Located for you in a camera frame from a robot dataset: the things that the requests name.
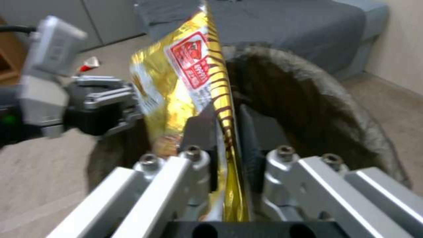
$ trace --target wooden cabinet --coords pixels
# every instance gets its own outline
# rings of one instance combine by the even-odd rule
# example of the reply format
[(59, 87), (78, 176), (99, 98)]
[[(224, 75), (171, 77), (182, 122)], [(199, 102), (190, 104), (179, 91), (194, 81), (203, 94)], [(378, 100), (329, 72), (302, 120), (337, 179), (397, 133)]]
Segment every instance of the wooden cabinet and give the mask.
[(16, 84), (26, 58), (26, 49), (13, 33), (0, 32), (0, 85)]

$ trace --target beige carpet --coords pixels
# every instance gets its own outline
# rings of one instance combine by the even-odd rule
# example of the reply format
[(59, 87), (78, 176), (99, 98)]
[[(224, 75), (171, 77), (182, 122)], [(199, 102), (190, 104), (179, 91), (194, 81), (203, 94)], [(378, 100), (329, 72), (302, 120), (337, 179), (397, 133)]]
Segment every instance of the beige carpet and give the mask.
[[(91, 75), (129, 78), (129, 57), (147, 45), (145, 36), (80, 54), (102, 65)], [(423, 98), (368, 74), (343, 82), (381, 123), (423, 195)], [(40, 138), (0, 152), (0, 237), (45, 237), (85, 197), (84, 169), (95, 140), (77, 130)]]

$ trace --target screw head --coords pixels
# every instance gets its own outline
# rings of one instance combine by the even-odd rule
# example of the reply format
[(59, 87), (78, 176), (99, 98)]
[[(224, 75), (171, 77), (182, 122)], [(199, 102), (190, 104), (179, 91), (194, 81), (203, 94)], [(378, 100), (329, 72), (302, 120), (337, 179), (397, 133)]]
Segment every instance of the screw head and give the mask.
[(281, 145), (276, 149), (277, 157), (282, 162), (291, 162), (295, 154), (294, 148), (288, 145)]
[(327, 153), (322, 155), (321, 159), (337, 172), (341, 169), (341, 165), (343, 164), (343, 159), (341, 156), (336, 154)]
[(185, 148), (185, 155), (193, 162), (199, 161), (201, 157), (201, 149), (196, 145), (189, 145)]
[(159, 168), (159, 160), (155, 154), (144, 154), (140, 158), (140, 164), (146, 171), (155, 171)]

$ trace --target mounting hole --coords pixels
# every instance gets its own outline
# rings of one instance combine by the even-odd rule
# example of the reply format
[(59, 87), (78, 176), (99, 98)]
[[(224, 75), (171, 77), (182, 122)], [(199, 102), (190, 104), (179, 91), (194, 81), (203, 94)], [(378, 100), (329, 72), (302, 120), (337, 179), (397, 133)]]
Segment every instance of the mounting hole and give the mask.
[(301, 183), (299, 185), (299, 190), (301, 191), (301, 193), (306, 194), (307, 193), (307, 187), (305, 186), (305, 183)]
[(316, 238), (314, 232), (304, 224), (295, 224), (289, 229), (291, 238)]
[(322, 211), (319, 214), (319, 219), (320, 220), (323, 220), (323, 221), (331, 221), (331, 220), (333, 220), (332, 219), (332, 216), (329, 214), (329, 212), (326, 212), (326, 211)]
[(217, 238), (217, 230), (210, 224), (202, 223), (194, 229), (192, 238)]

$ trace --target chip bag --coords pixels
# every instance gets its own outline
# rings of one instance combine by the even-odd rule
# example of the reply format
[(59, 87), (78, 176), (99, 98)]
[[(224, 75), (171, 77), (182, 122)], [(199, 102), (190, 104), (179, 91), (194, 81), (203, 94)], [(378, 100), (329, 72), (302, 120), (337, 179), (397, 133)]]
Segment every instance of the chip bag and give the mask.
[(136, 52), (131, 60), (152, 150), (176, 155), (187, 119), (213, 103), (226, 146), (224, 221), (247, 221), (231, 89), (216, 27), (206, 5), (159, 42)]

